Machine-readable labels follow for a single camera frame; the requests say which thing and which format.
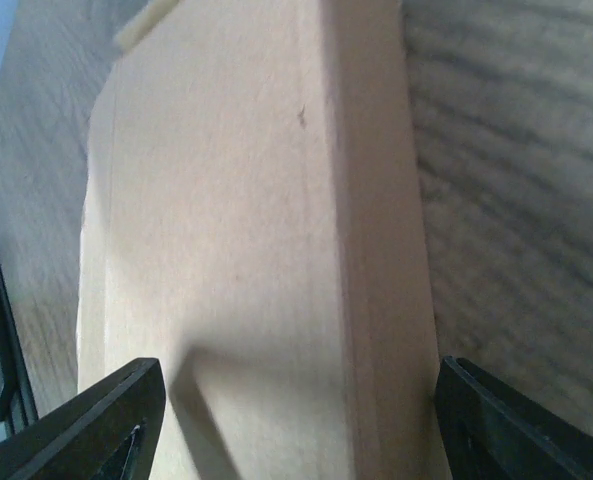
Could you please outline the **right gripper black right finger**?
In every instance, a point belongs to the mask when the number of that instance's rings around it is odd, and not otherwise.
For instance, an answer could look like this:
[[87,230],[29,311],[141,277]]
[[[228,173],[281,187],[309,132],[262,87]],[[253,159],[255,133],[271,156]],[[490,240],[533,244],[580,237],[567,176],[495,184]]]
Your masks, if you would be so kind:
[[442,359],[434,404],[455,479],[593,479],[592,436],[467,359]]

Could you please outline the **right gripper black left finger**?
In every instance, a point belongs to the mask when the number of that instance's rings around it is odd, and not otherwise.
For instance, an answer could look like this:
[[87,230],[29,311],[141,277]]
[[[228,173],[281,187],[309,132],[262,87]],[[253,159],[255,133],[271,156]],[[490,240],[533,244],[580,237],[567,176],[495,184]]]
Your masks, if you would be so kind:
[[0,479],[147,479],[165,405],[159,360],[132,360],[1,442]]

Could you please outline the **brown cardboard box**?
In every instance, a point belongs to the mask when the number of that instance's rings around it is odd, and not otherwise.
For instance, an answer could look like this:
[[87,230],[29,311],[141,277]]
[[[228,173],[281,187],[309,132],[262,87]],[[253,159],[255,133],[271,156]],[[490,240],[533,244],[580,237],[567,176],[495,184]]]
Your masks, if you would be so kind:
[[396,1],[148,1],[92,110],[78,384],[162,367],[155,479],[446,479]]

